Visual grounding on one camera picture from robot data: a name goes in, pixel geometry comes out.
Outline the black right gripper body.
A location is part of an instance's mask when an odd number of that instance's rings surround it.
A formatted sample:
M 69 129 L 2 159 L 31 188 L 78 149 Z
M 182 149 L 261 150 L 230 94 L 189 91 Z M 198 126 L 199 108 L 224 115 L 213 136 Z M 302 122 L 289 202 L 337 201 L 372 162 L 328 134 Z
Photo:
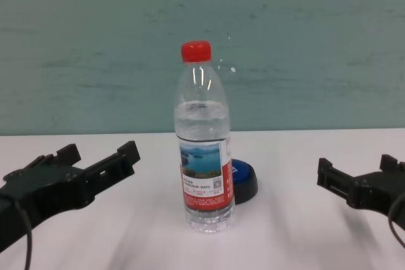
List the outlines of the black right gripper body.
M 372 172 L 355 176 L 349 183 L 347 205 L 388 216 L 394 201 L 404 193 L 404 173 Z

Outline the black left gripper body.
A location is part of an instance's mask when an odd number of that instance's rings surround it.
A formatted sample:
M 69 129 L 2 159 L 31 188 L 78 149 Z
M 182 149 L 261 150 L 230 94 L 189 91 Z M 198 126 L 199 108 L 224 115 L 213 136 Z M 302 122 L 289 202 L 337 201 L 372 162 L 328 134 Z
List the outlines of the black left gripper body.
M 95 195 L 87 188 L 82 169 L 36 166 L 17 170 L 1 187 L 1 248 L 6 249 L 28 232 L 16 205 L 34 229 L 47 219 L 91 204 Z

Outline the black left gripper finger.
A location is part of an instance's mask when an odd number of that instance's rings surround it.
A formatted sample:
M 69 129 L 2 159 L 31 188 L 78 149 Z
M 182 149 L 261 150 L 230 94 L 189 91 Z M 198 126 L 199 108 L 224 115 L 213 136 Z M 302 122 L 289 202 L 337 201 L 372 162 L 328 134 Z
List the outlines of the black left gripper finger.
M 69 144 L 56 152 L 56 155 L 42 155 L 35 158 L 31 163 L 26 165 L 22 169 L 14 170 L 3 177 L 3 181 L 10 181 L 12 178 L 21 176 L 36 166 L 73 166 L 81 160 L 77 146 L 75 144 Z
M 86 189 L 95 197 L 99 193 L 134 174 L 133 166 L 140 161 L 136 143 L 131 140 L 117 148 L 116 153 L 86 168 Z

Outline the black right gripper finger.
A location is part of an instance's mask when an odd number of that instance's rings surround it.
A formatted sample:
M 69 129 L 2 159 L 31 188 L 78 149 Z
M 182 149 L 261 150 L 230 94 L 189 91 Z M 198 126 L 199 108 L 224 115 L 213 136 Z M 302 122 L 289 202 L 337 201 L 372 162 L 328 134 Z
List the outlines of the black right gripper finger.
M 355 186 L 358 179 L 333 167 L 326 158 L 319 158 L 316 184 L 346 200 L 350 207 L 358 207 Z
M 388 154 L 382 154 L 380 170 L 384 173 L 404 173 L 405 166 L 404 162 L 398 161 Z

